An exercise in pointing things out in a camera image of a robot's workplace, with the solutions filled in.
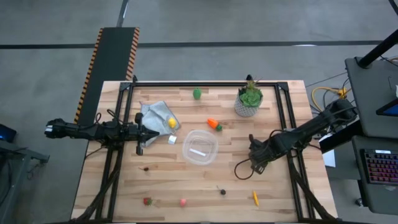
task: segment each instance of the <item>gray floor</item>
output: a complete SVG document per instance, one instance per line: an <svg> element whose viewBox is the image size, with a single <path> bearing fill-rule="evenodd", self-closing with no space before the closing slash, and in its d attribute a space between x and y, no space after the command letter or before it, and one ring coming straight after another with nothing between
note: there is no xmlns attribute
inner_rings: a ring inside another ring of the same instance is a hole
<svg viewBox="0 0 398 224"><path fill-rule="evenodd" d="M92 43L115 26L122 0L0 0L0 44ZM139 26L140 42L381 40L398 17L385 0L130 0L124 27ZM139 49L134 73L143 80L305 80L345 71L344 59L374 46ZM86 142L46 139L44 124L73 119L91 49L0 50L0 123L18 130L17 143L50 154L24 185L16 223L67 220ZM398 55L391 49L386 57ZM346 75L308 87L341 87ZM321 91L316 99L322 102ZM326 101L333 100L328 95ZM340 218L396 223L394 216L357 208L356 183L330 179Z"/></svg>

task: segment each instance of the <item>yellow cable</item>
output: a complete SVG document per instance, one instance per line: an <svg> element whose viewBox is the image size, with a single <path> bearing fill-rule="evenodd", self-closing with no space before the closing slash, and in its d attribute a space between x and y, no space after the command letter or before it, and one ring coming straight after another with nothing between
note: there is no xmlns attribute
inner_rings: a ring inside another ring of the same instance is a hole
<svg viewBox="0 0 398 224"><path fill-rule="evenodd" d="M318 110L323 111L320 106L318 105L317 101L315 100L315 92L317 90L329 90L329 91L333 91L335 93L338 93L338 90L333 89L333 88L329 88L329 87L324 87L324 86L320 86L320 87L316 87L315 89L312 90L311 92L311 97L312 97L312 102L313 104L318 108Z"/></svg>

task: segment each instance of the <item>wooden table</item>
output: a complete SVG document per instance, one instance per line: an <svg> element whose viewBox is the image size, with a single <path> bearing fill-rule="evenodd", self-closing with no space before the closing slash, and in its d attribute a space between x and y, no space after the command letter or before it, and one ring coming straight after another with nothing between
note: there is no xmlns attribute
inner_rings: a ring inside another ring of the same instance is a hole
<svg viewBox="0 0 398 224"><path fill-rule="evenodd" d="M102 121L111 120L106 109L115 108L119 83L104 82L98 104ZM297 125L301 125L312 118L304 82L288 83L295 119ZM140 102L152 104L164 100L182 126L175 134L175 145L167 143L168 136L161 136L144 149L143 156L136 155L136 142L126 143L113 221L297 221L286 157L271 162L262 175L254 174L249 180L238 180L233 173L235 165L248 158L249 134L264 141L272 130L280 129L274 89L261 87L264 99L257 114L250 118L240 117L234 112L237 87L201 89L201 100L197 101L193 99L193 88L190 87L135 87L130 120L134 120L134 115L140 111ZM284 111L287 111L285 101L283 103ZM209 117L220 121L222 132L217 133L207 125ZM193 129L210 131L218 138L218 155L210 165L197 166L182 156L183 140ZM87 153L99 147L99 143L90 142ZM79 216L98 193L105 157L104 149L85 161L72 218ZM321 152L309 147L304 150L303 157L311 190L328 212L336 217ZM143 171L144 167L148 167L149 171ZM250 173L250 162L238 169L240 176ZM225 189L226 195L221 195L219 189ZM259 207L252 199L253 190L257 192ZM144 197L152 197L152 206L143 204ZM180 207L181 198L187 200L185 208ZM303 212L307 214L302 193L301 201ZM108 210L107 204L105 201L104 211Z"/></svg>

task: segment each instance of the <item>rgb keyboard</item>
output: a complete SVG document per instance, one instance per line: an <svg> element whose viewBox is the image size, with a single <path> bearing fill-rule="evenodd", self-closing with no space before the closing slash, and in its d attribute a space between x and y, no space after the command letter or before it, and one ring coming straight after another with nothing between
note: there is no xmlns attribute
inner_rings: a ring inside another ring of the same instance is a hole
<svg viewBox="0 0 398 224"><path fill-rule="evenodd" d="M398 152L364 149L361 154L369 183L398 185Z"/></svg>

